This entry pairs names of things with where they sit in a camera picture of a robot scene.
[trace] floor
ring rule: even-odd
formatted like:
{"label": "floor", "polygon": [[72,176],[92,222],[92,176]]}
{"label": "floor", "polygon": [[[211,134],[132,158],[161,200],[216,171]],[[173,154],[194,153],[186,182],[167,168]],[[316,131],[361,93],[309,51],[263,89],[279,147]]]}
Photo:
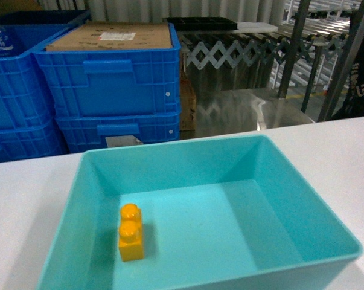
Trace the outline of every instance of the floor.
{"label": "floor", "polygon": [[[306,87],[299,86],[299,87],[290,87],[288,90],[288,94],[286,99],[296,108],[299,110],[302,106],[302,101],[304,100],[304,94],[305,94]],[[335,112],[341,108],[343,105],[343,102],[345,100],[346,95],[346,89],[342,91],[342,95],[337,102],[337,106],[335,108]],[[323,86],[315,86],[314,93],[311,94],[307,110],[305,114],[309,116],[313,121],[317,121],[318,116],[321,111],[322,104],[325,100],[325,94],[323,91]]]}

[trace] table surface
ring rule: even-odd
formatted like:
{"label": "table surface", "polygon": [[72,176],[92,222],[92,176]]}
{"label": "table surface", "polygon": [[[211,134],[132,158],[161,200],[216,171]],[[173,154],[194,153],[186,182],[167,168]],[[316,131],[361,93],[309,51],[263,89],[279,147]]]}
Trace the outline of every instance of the table surface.
{"label": "table surface", "polygon": [[[364,118],[243,134],[269,136],[364,247]],[[35,287],[80,157],[0,164],[0,289]],[[364,290],[364,254],[327,289]]]}

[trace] plastic bin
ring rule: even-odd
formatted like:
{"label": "plastic bin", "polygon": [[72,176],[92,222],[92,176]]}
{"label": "plastic bin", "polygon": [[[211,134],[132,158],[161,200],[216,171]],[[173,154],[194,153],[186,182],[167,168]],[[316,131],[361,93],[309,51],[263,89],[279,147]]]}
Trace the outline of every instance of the plastic bin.
{"label": "plastic bin", "polygon": [[[119,210],[141,209],[142,260],[122,262]],[[38,290],[320,290],[362,253],[264,136],[86,152]]]}
{"label": "plastic bin", "polygon": [[162,116],[56,118],[71,153],[107,148],[106,137],[134,136],[144,144],[179,139],[179,112]]}
{"label": "plastic bin", "polygon": [[36,52],[52,92],[57,116],[116,117],[176,112],[179,51],[150,50]]}
{"label": "plastic bin", "polygon": [[0,25],[68,24],[76,27],[91,19],[89,10],[18,11],[0,16]]}
{"label": "plastic bin", "polygon": [[26,49],[16,57],[0,58],[0,130],[45,124],[53,116],[51,93],[32,55],[39,45],[66,32],[63,25],[7,26]]}
{"label": "plastic bin", "polygon": [[38,127],[0,130],[0,162],[67,153],[56,123],[50,119]]}

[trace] metal frame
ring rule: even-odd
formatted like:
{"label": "metal frame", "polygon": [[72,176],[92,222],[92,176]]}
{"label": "metal frame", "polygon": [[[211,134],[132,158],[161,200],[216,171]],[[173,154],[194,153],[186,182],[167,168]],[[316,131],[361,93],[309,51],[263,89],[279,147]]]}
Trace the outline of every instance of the metal frame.
{"label": "metal frame", "polygon": [[311,0],[301,0],[298,8],[298,14],[293,27],[292,38],[290,40],[290,49],[287,53],[287,59],[283,71],[283,77],[278,90],[278,98],[286,98],[289,88],[290,76],[292,75],[293,67],[297,58],[297,51],[302,42],[301,36],[304,29],[305,20],[308,15],[309,4]]}
{"label": "metal frame", "polygon": [[350,35],[345,44],[345,49],[337,61],[332,75],[331,85],[321,108],[318,122],[331,119],[346,78],[348,77],[356,54],[359,51],[359,47],[364,38],[364,0],[362,0],[356,17],[361,19],[361,21],[357,21],[357,23],[352,26]]}

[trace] reflective metal surface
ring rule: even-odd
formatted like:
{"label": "reflective metal surface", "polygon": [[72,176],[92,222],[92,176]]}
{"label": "reflective metal surface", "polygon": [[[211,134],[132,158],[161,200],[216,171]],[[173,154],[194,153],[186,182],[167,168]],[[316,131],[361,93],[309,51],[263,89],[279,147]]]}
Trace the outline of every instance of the reflective metal surface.
{"label": "reflective metal surface", "polygon": [[271,89],[201,92],[197,99],[195,131],[181,139],[260,131],[310,124],[313,121]]}

